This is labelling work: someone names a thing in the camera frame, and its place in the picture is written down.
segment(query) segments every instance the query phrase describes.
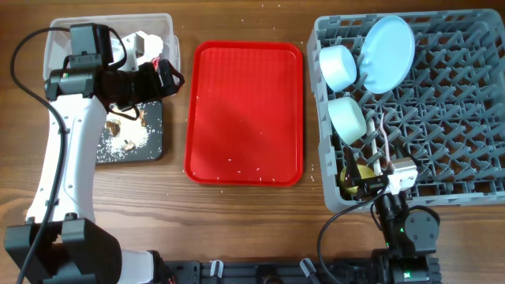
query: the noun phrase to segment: gray plastic bin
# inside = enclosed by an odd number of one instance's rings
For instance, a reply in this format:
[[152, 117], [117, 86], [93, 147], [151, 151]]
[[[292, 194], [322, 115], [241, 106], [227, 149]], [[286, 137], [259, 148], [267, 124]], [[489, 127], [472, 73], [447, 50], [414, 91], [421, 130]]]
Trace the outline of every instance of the gray plastic bin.
[[[505, 28], [499, 14], [492, 9], [396, 13], [416, 39], [406, 79], [381, 95], [367, 92], [364, 78], [334, 93], [320, 71], [321, 48], [342, 44], [357, 60], [370, 28], [388, 15], [320, 17], [307, 44], [327, 207], [337, 212], [359, 201], [345, 199], [337, 182], [346, 166], [344, 144], [331, 125], [327, 103], [343, 96], [358, 102], [367, 121], [378, 123], [384, 114], [390, 141], [405, 142], [423, 162], [409, 192], [410, 206], [505, 203]], [[354, 157], [370, 167], [378, 159], [384, 168], [384, 140], [378, 132], [372, 136], [379, 152], [372, 156], [371, 140], [364, 136], [351, 145]]]

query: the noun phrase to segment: clear plastic container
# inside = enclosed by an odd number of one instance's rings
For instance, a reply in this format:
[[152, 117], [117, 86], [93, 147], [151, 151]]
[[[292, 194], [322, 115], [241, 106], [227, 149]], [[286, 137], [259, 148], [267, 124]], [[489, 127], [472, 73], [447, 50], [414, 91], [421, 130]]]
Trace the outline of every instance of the clear plastic container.
[[[153, 13], [61, 18], [54, 20], [50, 23], [50, 26], [70, 28], [73, 24], [85, 23], [106, 24], [116, 30], [121, 37], [125, 37], [138, 31], [143, 31], [149, 35], [159, 36], [164, 42], [161, 58], [168, 59], [176, 70], [181, 71], [179, 41], [174, 35], [172, 17], [169, 14]], [[70, 54], [71, 50], [70, 34], [68, 32], [48, 33], [46, 50], [44, 52], [44, 80], [47, 80], [53, 69], [60, 69], [63, 67], [63, 60]]]

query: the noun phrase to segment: brown food piece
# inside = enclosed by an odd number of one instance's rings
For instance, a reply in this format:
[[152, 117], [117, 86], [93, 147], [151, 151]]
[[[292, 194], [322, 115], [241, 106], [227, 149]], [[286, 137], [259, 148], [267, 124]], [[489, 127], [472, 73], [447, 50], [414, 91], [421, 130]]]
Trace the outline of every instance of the brown food piece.
[[107, 129], [109, 129], [110, 134], [112, 134], [112, 137], [116, 137], [118, 135], [119, 131], [121, 130], [121, 128], [119, 127], [119, 124], [112, 122], [112, 121], [108, 121], [105, 124], [105, 126], [107, 127]]
[[135, 148], [135, 143], [132, 141], [128, 142], [125, 146], [123, 146], [123, 150], [132, 151]]
[[140, 111], [139, 118], [140, 118], [140, 125], [142, 125], [142, 127], [146, 127], [148, 123], [145, 121], [145, 110]]

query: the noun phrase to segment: white plate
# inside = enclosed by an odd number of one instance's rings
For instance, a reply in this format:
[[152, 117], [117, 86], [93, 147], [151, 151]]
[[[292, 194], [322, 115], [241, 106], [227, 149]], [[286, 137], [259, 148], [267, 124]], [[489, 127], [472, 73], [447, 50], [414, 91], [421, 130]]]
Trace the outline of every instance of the white plate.
[[401, 18], [387, 16], [377, 21], [368, 32], [359, 65], [363, 83], [374, 94], [382, 94], [402, 83], [413, 62], [416, 43], [412, 29]]

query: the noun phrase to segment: wooden tabletop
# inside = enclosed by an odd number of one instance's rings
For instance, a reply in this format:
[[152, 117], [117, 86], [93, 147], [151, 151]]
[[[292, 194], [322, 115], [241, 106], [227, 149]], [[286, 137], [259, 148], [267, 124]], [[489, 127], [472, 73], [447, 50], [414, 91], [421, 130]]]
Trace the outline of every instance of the wooden tabletop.
[[[321, 187], [315, 100], [305, 67], [305, 172], [289, 188], [202, 186], [182, 171], [193, 54], [210, 39], [305, 44], [317, 17], [493, 8], [504, 1], [232, 1], [191, 0], [119, 4], [109, 0], [24, 1], [0, 5], [0, 241], [6, 226], [24, 222], [39, 183], [45, 154], [47, 110], [15, 86], [9, 75], [14, 47], [28, 33], [60, 17], [169, 13], [181, 44], [187, 84], [163, 101], [168, 152], [152, 163], [98, 166], [93, 189], [96, 222], [123, 248], [158, 250], [165, 260], [299, 260], [316, 257], [316, 238], [331, 216]], [[17, 60], [21, 81], [43, 94], [45, 36], [27, 43]], [[445, 283], [505, 280], [505, 207], [438, 207], [442, 219], [438, 252]], [[327, 257], [369, 256], [384, 247], [369, 215], [347, 215], [327, 231]], [[0, 282], [12, 283], [19, 269], [0, 249]]]

